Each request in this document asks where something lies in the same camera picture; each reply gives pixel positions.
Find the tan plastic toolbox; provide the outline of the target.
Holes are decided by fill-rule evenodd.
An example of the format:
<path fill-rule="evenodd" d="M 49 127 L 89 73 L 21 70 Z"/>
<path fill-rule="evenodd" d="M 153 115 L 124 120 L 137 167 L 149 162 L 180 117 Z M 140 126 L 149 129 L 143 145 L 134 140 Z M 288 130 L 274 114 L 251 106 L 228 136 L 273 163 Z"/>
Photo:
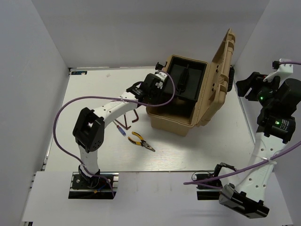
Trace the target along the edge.
<path fill-rule="evenodd" d="M 153 128 L 184 137 L 191 128 L 209 123 L 232 89 L 235 42 L 235 34 L 228 29 L 211 62 L 171 55 L 165 65 L 156 64 L 157 70 L 170 75 L 159 101 L 172 101 L 146 108 Z"/>

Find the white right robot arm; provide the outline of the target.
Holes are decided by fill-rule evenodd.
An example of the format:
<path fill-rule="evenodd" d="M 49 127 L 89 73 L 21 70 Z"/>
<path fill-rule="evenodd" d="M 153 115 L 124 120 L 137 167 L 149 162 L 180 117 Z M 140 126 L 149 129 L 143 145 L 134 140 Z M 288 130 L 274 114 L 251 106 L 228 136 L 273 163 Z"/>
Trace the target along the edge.
<path fill-rule="evenodd" d="M 236 83 L 238 95 L 257 101 L 262 109 L 257 118 L 255 145 L 246 174 L 242 179 L 230 179 L 224 171 L 212 176 L 213 184 L 222 188 L 219 204 L 247 218 L 265 218 L 269 208 L 264 205 L 268 180 L 280 154 L 296 129 L 296 111 L 301 101 L 301 82 L 280 76 L 268 81 L 267 75 L 253 72 Z"/>

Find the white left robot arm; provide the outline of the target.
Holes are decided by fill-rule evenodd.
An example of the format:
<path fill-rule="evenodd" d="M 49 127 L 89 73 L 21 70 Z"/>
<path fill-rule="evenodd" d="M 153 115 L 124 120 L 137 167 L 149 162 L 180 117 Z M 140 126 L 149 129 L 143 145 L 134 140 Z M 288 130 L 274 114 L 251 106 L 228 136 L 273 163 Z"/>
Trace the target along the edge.
<path fill-rule="evenodd" d="M 119 97 L 108 98 L 109 103 L 80 111 L 72 134 L 80 149 L 79 173 L 88 187 L 94 188 L 99 184 L 97 150 L 103 144 L 105 128 L 118 117 L 142 105 L 158 107 L 170 103 L 172 99 L 164 103 L 159 100 L 167 80 L 171 80 L 170 75 L 157 70 L 154 74 L 149 73 L 144 81 L 127 88 Z"/>

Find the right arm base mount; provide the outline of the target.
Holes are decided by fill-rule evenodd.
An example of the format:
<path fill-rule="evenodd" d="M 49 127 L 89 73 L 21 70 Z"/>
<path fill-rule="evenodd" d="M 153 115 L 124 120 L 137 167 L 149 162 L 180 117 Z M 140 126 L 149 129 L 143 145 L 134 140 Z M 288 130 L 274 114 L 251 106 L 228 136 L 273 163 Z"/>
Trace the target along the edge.
<path fill-rule="evenodd" d="M 234 166 L 228 165 L 221 162 L 217 164 L 213 171 L 198 170 L 191 175 L 192 181 L 209 179 L 217 177 L 220 175 L 222 169 L 229 169 L 230 171 L 236 171 Z M 197 185 L 197 199 L 199 201 L 217 201 L 219 200 L 220 191 L 222 189 L 221 180 L 215 180 L 210 182 L 205 182 L 204 185 Z"/>

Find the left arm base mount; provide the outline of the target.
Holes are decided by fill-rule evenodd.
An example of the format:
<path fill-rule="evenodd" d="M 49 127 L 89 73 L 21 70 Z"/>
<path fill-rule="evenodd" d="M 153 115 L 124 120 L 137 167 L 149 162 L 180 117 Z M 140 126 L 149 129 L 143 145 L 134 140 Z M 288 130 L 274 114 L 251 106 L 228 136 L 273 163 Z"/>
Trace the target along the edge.
<path fill-rule="evenodd" d="M 96 178 L 96 181 L 89 184 L 79 173 L 73 173 L 68 199 L 113 200 L 110 185 L 115 195 L 118 189 L 119 173 L 105 172 L 103 176 L 108 179 L 108 182 L 103 178 Z"/>

